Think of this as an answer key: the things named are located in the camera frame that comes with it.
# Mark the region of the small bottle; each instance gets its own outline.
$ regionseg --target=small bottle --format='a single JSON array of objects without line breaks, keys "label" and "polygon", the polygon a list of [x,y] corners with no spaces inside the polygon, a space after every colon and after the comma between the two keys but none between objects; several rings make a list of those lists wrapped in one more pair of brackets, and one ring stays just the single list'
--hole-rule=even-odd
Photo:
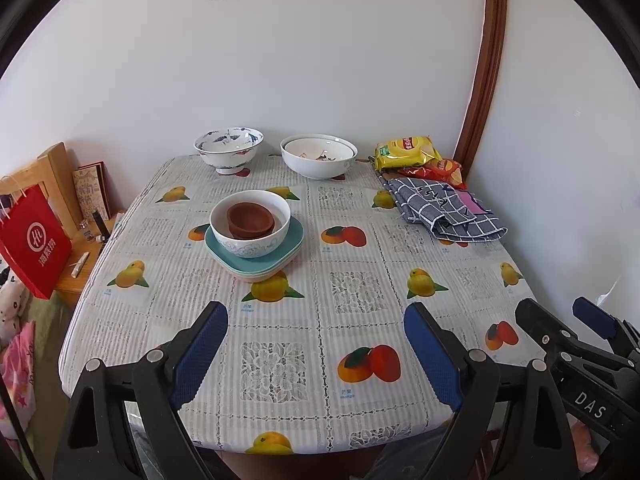
[{"label": "small bottle", "polygon": [[94,235],[91,232],[91,228],[89,227],[89,222],[87,220],[82,220],[80,222],[80,230],[88,242],[94,239]]}]

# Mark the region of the checkered cloth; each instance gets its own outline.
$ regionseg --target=checkered cloth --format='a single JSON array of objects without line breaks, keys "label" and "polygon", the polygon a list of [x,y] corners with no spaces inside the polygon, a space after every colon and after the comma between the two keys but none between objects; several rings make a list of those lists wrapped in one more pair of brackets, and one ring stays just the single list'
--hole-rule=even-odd
[{"label": "checkered cloth", "polygon": [[507,233],[507,228],[491,211],[470,212],[449,184],[409,177],[386,180],[381,173],[378,179],[394,196],[405,221],[424,224],[440,240],[486,242],[498,240]]}]

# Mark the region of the book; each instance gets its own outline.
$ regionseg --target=book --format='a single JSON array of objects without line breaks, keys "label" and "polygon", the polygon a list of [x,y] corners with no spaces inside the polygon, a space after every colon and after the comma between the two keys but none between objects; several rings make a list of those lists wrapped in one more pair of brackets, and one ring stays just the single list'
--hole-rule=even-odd
[{"label": "book", "polygon": [[92,213],[97,211],[104,220],[111,218],[111,207],[107,195],[104,162],[81,166],[72,172],[76,196],[82,216],[88,222],[94,221]]}]

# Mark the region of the teal square plate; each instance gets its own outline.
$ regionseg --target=teal square plate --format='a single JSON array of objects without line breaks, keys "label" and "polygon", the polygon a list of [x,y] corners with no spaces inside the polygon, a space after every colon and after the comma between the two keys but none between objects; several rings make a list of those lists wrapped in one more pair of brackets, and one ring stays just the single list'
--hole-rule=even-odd
[{"label": "teal square plate", "polygon": [[218,243],[218,240],[216,240],[211,230],[211,226],[207,228],[204,241],[209,251],[211,251],[216,259],[223,265],[239,274],[251,276],[254,274],[263,274],[273,269],[273,267],[276,267],[300,246],[304,237],[305,229],[302,227],[302,224],[292,216],[289,222],[289,231],[284,241],[275,251],[260,256],[259,258],[241,258],[240,256],[231,254]]}]

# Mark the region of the white porcelain bowl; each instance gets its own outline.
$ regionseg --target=white porcelain bowl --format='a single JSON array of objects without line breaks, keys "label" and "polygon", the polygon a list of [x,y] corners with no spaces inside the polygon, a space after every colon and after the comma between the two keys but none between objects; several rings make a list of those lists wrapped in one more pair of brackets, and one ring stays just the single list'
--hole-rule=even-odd
[{"label": "white porcelain bowl", "polygon": [[323,180],[345,173],[358,155],[348,140],[328,135],[296,135],[280,143],[285,164],[307,178]]},{"label": "white porcelain bowl", "polygon": [[[253,202],[267,208],[273,215],[275,227],[273,233],[255,240],[236,240],[229,232],[229,224],[226,220],[226,210],[233,204],[240,202]],[[258,258],[269,254],[284,241],[289,231],[291,209],[283,197],[271,191],[248,190],[233,193],[218,202],[209,216],[209,223],[216,240],[227,251],[241,258]]]},{"label": "white porcelain bowl", "polygon": [[206,164],[221,174],[235,174],[255,156],[263,134],[251,128],[218,128],[201,137],[194,147]]}]

